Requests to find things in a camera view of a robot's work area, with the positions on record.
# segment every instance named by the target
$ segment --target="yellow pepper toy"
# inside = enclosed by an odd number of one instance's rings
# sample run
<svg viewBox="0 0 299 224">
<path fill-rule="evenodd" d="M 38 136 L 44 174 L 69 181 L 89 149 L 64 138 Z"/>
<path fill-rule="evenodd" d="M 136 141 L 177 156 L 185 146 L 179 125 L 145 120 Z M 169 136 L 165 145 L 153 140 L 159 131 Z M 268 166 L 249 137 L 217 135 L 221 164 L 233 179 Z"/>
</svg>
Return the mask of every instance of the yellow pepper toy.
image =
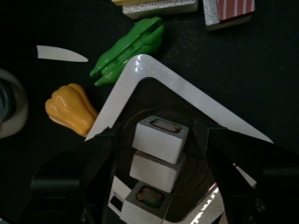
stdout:
<svg viewBox="0 0 299 224">
<path fill-rule="evenodd" d="M 85 91 L 79 84 L 71 83 L 56 90 L 45 102 L 49 118 L 72 129 L 83 137 L 89 133 L 99 112 L 93 109 Z"/>
</svg>

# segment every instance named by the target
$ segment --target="green vegetable toy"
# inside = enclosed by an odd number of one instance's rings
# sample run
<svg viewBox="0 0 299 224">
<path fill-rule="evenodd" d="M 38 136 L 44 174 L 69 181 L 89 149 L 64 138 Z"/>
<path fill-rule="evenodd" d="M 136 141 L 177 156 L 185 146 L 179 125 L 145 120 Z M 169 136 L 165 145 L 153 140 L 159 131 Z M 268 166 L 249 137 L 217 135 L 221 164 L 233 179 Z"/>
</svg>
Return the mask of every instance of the green vegetable toy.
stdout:
<svg viewBox="0 0 299 224">
<path fill-rule="evenodd" d="M 163 40 L 164 26 L 159 17 L 145 18 L 135 23 L 129 33 L 115 43 L 97 59 L 89 76 L 101 74 L 96 86 L 115 83 L 128 60 L 137 54 L 156 53 Z"/>
</svg>

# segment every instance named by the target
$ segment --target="dark background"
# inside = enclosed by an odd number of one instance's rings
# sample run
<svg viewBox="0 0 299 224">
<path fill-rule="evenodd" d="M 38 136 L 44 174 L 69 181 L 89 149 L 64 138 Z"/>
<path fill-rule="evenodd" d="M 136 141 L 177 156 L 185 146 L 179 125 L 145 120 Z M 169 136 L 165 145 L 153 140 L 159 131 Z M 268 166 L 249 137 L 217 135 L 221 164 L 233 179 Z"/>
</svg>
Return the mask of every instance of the dark background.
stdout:
<svg viewBox="0 0 299 224">
<path fill-rule="evenodd" d="M 163 17 L 163 46 L 155 55 L 276 144 L 296 153 L 297 11 L 293 0 L 256 0 L 248 23 L 208 32 L 200 1 L 196 12 Z M 84 141 L 49 120 L 44 103 L 60 86 L 75 82 L 100 110 L 113 85 L 95 87 L 97 77 L 89 78 L 89 71 L 133 23 L 109 0 L 0 1 L 1 45 L 58 46 L 88 58 L 88 63 L 71 63 L 0 53 L 0 67 L 18 78 L 29 99 L 22 130 L 0 140 L 0 215 L 12 220 L 24 210 L 40 165 Z"/>
</svg>

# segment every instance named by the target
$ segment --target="white stripe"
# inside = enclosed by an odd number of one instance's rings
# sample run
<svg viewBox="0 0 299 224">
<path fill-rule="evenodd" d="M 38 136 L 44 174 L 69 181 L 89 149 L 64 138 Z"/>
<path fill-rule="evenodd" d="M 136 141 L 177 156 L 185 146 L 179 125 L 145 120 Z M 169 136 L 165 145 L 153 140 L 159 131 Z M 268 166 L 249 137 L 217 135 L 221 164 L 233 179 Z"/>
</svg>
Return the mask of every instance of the white stripe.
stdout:
<svg viewBox="0 0 299 224">
<path fill-rule="evenodd" d="M 235 0 L 235 16 L 239 14 L 239 0 Z"/>
<path fill-rule="evenodd" d="M 247 3 L 248 3 L 248 1 L 243 0 L 243 14 L 245 14 L 245 12 L 247 12 Z"/>
<path fill-rule="evenodd" d="M 255 0 L 251 0 L 251 11 L 255 10 Z"/>
<path fill-rule="evenodd" d="M 227 18 L 227 0 L 223 1 L 223 19 Z"/>
</svg>

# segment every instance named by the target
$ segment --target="gray object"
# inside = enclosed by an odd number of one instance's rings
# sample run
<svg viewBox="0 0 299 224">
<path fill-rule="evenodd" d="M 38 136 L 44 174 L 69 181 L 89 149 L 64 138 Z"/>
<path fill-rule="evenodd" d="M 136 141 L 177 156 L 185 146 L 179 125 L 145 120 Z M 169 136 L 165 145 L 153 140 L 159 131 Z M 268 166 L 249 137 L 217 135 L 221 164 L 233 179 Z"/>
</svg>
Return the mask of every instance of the gray object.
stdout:
<svg viewBox="0 0 299 224">
<path fill-rule="evenodd" d="M 123 13 L 132 19 L 179 14 L 197 10 L 197 0 L 160 0 L 123 6 Z"/>
</svg>

